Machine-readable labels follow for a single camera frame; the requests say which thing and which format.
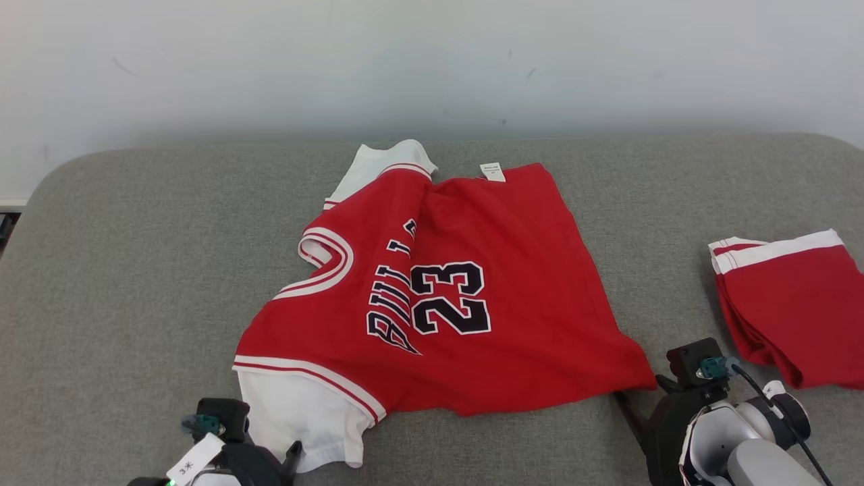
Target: white wall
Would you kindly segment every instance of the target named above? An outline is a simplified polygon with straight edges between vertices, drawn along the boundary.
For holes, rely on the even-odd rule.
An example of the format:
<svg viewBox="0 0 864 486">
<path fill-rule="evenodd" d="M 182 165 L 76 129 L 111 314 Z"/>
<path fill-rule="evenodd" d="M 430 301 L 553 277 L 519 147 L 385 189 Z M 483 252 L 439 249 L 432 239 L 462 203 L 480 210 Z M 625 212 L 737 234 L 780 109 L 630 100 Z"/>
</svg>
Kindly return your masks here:
<svg viewBox="0 0 864 486">
<path fill-rule="evenodd" d="M 174 141 L 814 131 L 861 0 L 0 0 L 0 199 Z"/>
</svg>

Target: folded cloth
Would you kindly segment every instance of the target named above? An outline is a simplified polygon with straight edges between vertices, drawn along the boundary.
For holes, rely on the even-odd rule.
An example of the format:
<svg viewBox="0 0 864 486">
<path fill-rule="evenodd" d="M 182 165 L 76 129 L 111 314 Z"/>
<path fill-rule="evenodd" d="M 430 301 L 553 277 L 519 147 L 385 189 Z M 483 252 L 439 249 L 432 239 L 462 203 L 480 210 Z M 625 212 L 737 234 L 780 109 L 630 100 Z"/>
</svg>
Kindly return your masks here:
<svg viewBox="0 0 864 486">
<path fill-rule="evenodd" d="M 864 275 L 830 229 L 768 243 L 708 245 L 741 356 L 777 365 L 795 388 L 864 389 Z"/>
</svg>

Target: red jersey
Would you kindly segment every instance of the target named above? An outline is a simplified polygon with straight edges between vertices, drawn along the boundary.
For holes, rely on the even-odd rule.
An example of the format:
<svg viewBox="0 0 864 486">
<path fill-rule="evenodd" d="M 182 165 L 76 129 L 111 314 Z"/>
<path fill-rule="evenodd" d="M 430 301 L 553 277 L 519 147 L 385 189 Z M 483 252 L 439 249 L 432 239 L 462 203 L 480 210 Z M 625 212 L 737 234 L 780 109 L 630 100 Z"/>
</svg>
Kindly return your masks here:
<svg viewBox="0 0 864 486">
<path fill-rule="evenodd" d="M 299 253 L 318 270 L 264 306 L 234 363 L 257 442 L 253 429 L 278 447 L 300 438 L 272 437 L 271 422 L 285 420 L 273 415 L 294 413 L 280 376 L 325 387 L 322 402 L 332 394 L 362 412 L 348 427 L 360 430 L 393 411 L 518 412 L 655 387 L 542 165 L 505 170 L 504 182 L 433 185 L 434 171 L 414 141 L 361 148 L 353 182 L 304 232 Z M 257 374 L 267 383 L 252 384 Z M 359 452 L 310 457 L 301 470 L 359 465 Z"/>
</svg>

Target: gray fabric surface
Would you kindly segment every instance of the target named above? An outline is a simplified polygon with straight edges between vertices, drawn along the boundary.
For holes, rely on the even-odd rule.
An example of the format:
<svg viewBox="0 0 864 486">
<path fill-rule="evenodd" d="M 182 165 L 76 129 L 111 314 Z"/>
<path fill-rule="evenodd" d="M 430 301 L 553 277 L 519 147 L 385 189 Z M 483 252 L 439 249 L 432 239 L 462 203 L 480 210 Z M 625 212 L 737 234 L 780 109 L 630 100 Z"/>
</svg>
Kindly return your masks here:
<svg viewBox="0 0 864 486">
<path fill-rule="evenodd" d="M 600 270 L 621 329 L 657 372 L 667 349 L 713 336 L 734 351 L 706 245 L 833 227 L 864 262 L 864 152 L 812 135 L 425 144 L 436 181 L 478 164 L 542 162 Z M 0 259 L 0 477 L 126 484 L 190 446 L 179 419 L 238 397 L 246 325 L 310 265 L 295 254 L 357 144 L 124 150 L 62 166 L 36 190 Z M 753 368 L 759 380 L 773 368 Z M 732 398 L 753 396 L 743 380 Z M 797 393 L 835 484 L 861 483 L 864 394 Z M 639 393 L 648 412 L 658 394 Z M 299 484 L 647 484 L 609 396 L 538 412 L 397 413 L 365 436 L 365 465 Z M 796 448 L 802 464 L 806 458 Z"/>
</svg>

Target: white baseboard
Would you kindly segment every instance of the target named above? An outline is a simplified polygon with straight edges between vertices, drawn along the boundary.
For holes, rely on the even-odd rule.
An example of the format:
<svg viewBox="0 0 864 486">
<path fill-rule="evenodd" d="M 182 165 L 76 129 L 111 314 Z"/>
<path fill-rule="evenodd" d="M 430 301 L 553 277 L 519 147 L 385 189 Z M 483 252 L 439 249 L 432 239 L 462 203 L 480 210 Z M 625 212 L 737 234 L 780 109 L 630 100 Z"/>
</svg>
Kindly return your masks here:
<svg viewBox="0 0 864 486">
<path fill-rule="evenodd" d="M 0 213 L 23 213 L 26 199 L 3 199 L 0 197 Z"/>
</svg>

